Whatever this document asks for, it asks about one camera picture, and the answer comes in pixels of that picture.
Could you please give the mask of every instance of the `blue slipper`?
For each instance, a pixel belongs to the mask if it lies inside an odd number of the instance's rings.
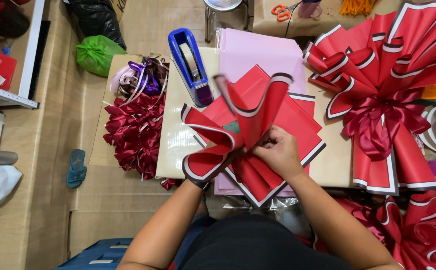
[[[86,177],[86,166],[83,165],[84,154],[81,149],[71,151],[70,170],[66,176],[66,184],[69,187],[78,187]]]

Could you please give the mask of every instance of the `pink mug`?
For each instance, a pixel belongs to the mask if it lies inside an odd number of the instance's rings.
[[[304,19],[318,18],[322,13],[320,2],[321,1],[315,3],[301,3],[298,7],[298,15]],[[320,13],[318,15],[313,15],[316,9],[318,9]]]

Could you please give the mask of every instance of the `tape dispenser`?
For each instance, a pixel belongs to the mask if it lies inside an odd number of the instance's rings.
[[[196,40],[188,28],[173,30],[168,35],[169,48],[183,82],[196,107],[206,107],[213,102],[213,93],[204,71]]]

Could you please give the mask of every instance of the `stool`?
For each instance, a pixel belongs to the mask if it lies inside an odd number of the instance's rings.
[[[211,38],[211,18],[216,12],[230,12],[237,9],[242,3],[246,6],[246,19],[243,30],[248,29],[248,0],[203,0],[206,8],[204,10],[204,41],[210,43]]]

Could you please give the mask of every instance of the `orange scissors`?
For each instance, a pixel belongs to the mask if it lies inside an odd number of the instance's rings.
[[[300,3],[296,3],[291,7],[287,7],[284,5],[278,5],[271,10],[271,14],[277,16],[277,21],[284,22],[290,18],[290,12],[298,6]]]

